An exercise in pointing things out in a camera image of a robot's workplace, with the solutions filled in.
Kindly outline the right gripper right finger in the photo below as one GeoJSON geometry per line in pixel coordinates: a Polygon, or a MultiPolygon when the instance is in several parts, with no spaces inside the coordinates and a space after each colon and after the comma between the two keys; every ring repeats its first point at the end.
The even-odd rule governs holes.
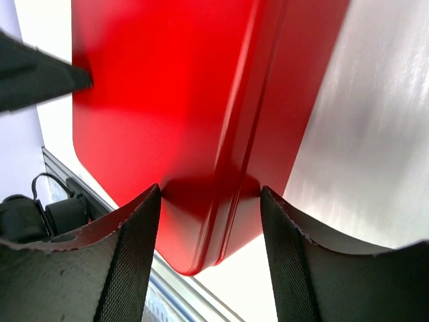
{"type": "Polygon", "coordinates": [[[428,242],[391,250],[341,233],[268,186],[261,222],[279,321],[427,321],[428,242]]]}

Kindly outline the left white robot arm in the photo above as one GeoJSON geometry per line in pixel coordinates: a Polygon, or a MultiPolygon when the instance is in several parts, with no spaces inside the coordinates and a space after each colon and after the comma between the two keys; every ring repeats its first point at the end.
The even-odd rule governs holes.
{"type": "MultiPolygon", "coordinates": [[[[30,105],[89,89],[90,74],[1,33],[1,111],[15,112],[30,105]]],[[[78,229],[108,213],[77,180],[54,180],[66,193],[63,201],[42,206],[37,180],[32,196],[11,195],[1,202],[1,237],[19,244],[47,241],[78,229]]]]}

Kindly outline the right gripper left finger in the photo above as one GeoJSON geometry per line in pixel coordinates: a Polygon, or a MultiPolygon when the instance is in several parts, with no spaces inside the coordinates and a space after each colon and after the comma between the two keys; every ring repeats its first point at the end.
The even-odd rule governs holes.
{"type": "Polygon", "coordinates": [[[156,235],[157,184],[52,241],[1,240],[2,321],[140,321],[156,235]]]}

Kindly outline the red box lid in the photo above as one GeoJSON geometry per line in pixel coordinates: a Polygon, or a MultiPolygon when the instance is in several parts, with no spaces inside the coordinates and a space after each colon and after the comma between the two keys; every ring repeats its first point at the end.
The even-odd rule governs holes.
{"type": "Polygon", "coordinates": [[[252,33],[264,1],[73,1],[72,60],[93,87],[73,96],[78,159],[118,205],[162,190],[157,251],[195,275],[232,252],[245,171],[241,129],[252,33]]]}

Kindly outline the red square chocolate box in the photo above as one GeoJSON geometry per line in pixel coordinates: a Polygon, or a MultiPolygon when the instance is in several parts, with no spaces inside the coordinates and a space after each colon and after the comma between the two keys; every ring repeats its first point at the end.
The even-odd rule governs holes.
{"type": "Polygon", "coordinates": [[[262,186],[284,192],[348,6],[283,2],[217,262],[261,233],[262,186]]]}

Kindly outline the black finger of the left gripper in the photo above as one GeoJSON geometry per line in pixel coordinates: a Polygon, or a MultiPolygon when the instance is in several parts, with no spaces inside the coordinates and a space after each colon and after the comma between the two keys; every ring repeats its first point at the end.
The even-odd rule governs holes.
{"type": "Polygon", "coordinates": [[[84,69],[1,32],[1,111],[17,111],[93,85],[84,69]]]}

